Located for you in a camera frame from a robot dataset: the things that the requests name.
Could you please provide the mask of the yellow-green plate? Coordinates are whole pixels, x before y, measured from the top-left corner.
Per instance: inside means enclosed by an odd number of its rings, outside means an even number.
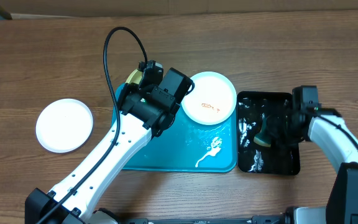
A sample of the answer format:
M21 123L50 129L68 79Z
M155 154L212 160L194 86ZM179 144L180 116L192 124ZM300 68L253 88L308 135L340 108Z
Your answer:
M142 80L142 75L143 73L138 70L135 69L127 78L126 83L131 84L131 83L135 83L135 84L139 84L140 81Z

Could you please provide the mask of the green yellow sponge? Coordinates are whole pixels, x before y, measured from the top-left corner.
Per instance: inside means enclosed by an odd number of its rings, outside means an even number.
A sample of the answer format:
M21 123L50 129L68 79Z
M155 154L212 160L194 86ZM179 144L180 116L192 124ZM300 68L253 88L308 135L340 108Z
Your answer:
M271 147L272 137L268 131L268 119L270 116L262 120L260 131L254 136L254 142L262 147Z

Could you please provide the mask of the white plate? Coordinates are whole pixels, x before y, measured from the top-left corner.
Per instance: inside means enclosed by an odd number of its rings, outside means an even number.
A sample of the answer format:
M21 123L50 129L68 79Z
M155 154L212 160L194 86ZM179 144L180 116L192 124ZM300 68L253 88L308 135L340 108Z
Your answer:
M39 115L35 134L40 145L54 153L82 146L93 130L91 110L81 101L65 98L49 104Z
M190 119L202 125L215 125L233 114L237 93L228 78L217 72L200 72L191 79L195 87L181 102Z

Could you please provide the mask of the white plate front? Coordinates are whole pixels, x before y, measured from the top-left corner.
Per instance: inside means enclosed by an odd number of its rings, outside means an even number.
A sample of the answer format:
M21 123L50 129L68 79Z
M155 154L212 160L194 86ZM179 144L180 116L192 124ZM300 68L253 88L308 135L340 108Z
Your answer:
M91 110L81 101L65 98L49 104L39 115L35 134L40 145L54 153L82 146L93 130Z

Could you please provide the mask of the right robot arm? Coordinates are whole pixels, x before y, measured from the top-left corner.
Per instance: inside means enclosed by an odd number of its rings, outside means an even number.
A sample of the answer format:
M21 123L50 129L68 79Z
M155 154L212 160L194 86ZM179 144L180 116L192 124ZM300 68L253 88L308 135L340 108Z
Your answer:
M264 118L254 142L263 147L315 143L334 167L337 176L324 207L293 207L286 223L358 224L358 139L334 109L299 109Z

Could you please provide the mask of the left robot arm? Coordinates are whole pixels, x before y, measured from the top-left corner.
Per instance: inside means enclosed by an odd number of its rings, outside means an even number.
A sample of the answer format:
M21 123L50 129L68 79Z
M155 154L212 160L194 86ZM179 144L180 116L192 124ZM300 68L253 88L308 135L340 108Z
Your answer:
M45 193L35 189L25 201L26 223L88 223L101 196L127 162L175 120L193 81L150 60L140 62L139 82L125 83L115 106L116 120L83 162Z

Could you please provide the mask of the black rectangular tray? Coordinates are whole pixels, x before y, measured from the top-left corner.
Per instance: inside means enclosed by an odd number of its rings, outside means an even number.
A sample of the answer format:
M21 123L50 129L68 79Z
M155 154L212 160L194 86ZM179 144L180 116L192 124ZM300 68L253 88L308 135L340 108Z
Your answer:
M277 175L297 175L300 153L296 142L271 141L270 147L257 144L265 118L276 124L291 108L292 95L283 92L242 91L237 94L237 166L243 172Z

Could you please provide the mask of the teal plastic tray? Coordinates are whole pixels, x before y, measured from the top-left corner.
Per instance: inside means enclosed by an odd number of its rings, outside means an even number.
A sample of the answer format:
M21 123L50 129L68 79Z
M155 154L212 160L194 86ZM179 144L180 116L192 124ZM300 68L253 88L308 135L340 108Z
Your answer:
M203 125L180 108L171 127L132 156L124 169L226 173L236 163L235 112L222 123Z

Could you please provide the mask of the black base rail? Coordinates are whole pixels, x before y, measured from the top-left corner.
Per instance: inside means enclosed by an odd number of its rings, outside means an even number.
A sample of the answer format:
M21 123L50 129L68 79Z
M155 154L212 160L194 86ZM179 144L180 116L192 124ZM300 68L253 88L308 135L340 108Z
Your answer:
M294 221L287 214L254 215L251 218L190 218L160 219L119 218L119 224L291 224Z

